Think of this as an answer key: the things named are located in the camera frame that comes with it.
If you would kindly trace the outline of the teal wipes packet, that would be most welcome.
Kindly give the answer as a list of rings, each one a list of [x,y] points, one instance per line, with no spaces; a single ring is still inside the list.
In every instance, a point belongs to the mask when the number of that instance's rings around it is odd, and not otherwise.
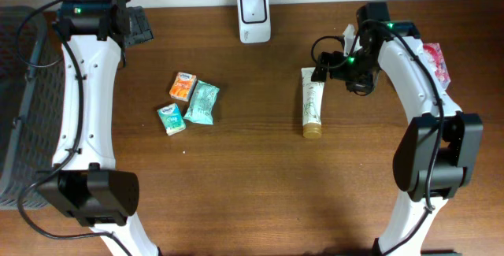
[[[195,124],[213,125],[212,111],[219,91],[212,84],[198,81],[183,118]]]

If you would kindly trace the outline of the white tube gold cap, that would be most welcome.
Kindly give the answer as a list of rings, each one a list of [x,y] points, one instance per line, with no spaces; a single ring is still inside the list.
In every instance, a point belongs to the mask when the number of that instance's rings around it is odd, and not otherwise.
[[[314,67],[302,68],[302,129],[303,137],[319,139],[322,136],[321,106],[324,82],[312,81]]]

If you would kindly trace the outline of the orange tissue pack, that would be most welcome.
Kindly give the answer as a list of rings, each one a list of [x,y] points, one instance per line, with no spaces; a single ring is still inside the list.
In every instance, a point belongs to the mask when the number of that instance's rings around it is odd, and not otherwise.
[[[169,90],[171,98],[188,102],[195,88],[198,79],[196,75],[178,72],[173,85]]]

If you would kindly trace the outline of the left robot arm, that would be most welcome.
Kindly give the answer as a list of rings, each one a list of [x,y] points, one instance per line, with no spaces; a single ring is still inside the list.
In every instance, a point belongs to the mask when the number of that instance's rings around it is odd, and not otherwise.
[[[159,255],[136,210],[137,175],[116,168],[113,85],[131,34],[131,0],[62,0],[54,22],[65,63],[60,138],[52,171],[34,189],[88,227],[114,255]]]

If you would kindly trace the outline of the teal tissue pack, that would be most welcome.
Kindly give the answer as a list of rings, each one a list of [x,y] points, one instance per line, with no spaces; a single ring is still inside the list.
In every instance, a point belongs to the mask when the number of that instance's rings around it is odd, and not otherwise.
[[[176,103],[162,107],[157,111],[167,135],[174,135],[186,129],[180,109]]]

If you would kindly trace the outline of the red purple tissue pack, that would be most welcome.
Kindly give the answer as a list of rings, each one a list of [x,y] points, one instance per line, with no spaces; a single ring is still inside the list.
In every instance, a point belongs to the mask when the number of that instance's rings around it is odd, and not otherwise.
[[[423,49],[428,59],[430,69],[435,73],[443,89],[446,90],[450,85],[451,79],[441,46],[438,43],[424,43]]]

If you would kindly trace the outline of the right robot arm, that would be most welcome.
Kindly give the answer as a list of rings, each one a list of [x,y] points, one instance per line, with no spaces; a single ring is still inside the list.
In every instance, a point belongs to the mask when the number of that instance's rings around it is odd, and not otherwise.
[[[306,138],[321,137],[326,79],[342,80],[356,95],[370,95],[380,72],[398,94],[408,128],[393,157],[398,197],[373,255],[419,255],[439,211],[469,184],[483,122],[464,113],[428,67],[421,34],[411,21],[393,21],[386,2],[368,2],[335,40],[342,50],[313,57],[302,69],[302,126]]]

